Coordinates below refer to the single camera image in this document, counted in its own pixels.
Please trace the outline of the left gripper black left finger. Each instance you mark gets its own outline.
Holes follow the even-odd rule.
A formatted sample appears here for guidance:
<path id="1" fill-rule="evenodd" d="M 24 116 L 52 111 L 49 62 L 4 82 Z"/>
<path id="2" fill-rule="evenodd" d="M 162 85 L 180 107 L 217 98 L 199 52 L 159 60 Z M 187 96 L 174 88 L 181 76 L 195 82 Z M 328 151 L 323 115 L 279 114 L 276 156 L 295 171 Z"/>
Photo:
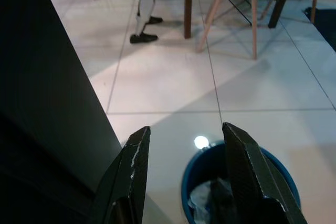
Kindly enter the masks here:
<path id="1" fill-rule="evenodd" d="M 151 129 L 134 132 L 100 181 L 91 224 L 142 224 Z"/>

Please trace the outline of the black table leg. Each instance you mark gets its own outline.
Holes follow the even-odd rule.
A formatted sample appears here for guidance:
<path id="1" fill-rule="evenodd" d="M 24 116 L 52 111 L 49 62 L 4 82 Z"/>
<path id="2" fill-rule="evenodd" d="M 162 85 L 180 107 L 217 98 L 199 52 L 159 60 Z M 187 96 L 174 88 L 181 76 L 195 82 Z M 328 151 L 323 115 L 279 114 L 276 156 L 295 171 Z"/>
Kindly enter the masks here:
<path id="1" fill-rule="evenodd" d="M 276 28 L 278 20 L 280 18 L 281 12 L 283 10 L 283 7 L 286 3 L 286 0 L 277 0 L 276 4 L 274 6 L 274 9 L 272 11 L 272 15 L 270 17 L 268 28 L 273 29 Z"/>

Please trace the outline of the dark blue rug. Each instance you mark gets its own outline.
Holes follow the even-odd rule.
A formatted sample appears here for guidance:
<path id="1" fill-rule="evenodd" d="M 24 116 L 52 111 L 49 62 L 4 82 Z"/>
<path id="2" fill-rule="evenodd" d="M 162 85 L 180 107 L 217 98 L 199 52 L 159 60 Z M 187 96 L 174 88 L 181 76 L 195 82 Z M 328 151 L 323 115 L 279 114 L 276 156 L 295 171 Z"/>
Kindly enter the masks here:
<path id="1" fill-rule="evenodd" d="M 314 26 L 336 52 L 336 9 L 317 9 Z"/>

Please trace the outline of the round blue waste bin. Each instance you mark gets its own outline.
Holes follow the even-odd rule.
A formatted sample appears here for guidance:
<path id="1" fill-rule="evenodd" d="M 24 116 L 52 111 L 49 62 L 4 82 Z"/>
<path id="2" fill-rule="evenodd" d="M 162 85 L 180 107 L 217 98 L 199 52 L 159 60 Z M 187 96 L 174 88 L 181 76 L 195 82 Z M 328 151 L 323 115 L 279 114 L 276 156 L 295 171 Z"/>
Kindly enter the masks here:
<path id="1" fill-rule="evenodd" d="M 280 171 L 287 182 L 297 205 L 301 208 L 301 199 L 298 188 L 292 176 L 282 162 L 268 150 L 261 148 L 265 157 Z M 216 178 L 227 179 L 228 173 L 225 161 L 225 143 L 217 141 L 198 150 L 189 161 L 182 178 L 181 201 L 184 214 L 189 224 L 196 224 L 194 210 L 188 204 L 191 192 L 199 185 Z"/>

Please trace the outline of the crumpled clear bin liner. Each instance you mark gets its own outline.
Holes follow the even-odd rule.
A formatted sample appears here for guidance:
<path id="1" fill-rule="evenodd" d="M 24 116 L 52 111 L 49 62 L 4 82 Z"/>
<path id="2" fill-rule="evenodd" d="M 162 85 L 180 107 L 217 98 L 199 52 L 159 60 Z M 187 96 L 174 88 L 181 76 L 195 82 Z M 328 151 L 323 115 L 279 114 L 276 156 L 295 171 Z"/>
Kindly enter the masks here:
<path id="1" fill-rule="evenodd" d="M 231 184 L 217 178 L 197 186 L 190 194 L 188 206 L 195 224 L 239 224 Z"/>

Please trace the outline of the brown wooden table leg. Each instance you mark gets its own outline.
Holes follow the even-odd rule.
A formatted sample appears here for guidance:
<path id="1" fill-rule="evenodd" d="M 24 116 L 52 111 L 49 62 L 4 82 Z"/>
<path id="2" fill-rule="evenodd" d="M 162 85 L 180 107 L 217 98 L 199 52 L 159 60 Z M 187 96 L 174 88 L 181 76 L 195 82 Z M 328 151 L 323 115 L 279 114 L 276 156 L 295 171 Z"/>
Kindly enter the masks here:
<path id="1" fill-rule="evenodd" d="M 184 38 L 191 38 L 192 0 L 184 0 Z"/>

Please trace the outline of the person in white trousers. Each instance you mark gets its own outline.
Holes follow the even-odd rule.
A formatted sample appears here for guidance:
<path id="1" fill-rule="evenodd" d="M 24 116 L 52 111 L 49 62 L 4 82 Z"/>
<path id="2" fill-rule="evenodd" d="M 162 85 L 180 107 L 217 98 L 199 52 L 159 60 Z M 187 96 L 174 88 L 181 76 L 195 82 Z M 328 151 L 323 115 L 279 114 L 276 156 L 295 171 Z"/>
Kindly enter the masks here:
<path id="1" fill-rule="evenodd" d="M 156 0 L 139 0 L 137 11 L 137 25 L 134 34 L 130 36 L 131 44 L 150 43 L 157 41 L 159 37 L 144 32 L 147 25 L 156 25 L 163 22 L 161 17 L 152 15 Z"/>

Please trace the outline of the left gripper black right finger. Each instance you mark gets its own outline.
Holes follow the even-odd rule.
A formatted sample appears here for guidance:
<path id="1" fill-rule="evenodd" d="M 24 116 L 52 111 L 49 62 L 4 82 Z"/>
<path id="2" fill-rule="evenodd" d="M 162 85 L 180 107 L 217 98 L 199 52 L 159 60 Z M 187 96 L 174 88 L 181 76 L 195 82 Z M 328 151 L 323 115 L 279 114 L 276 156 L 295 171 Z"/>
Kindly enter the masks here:
<path id="1" fill-rule="evenodd" d="M 244 130 L 224 122 L 228 177 L 243 224 L 308 224 L 285 166 Z"/>

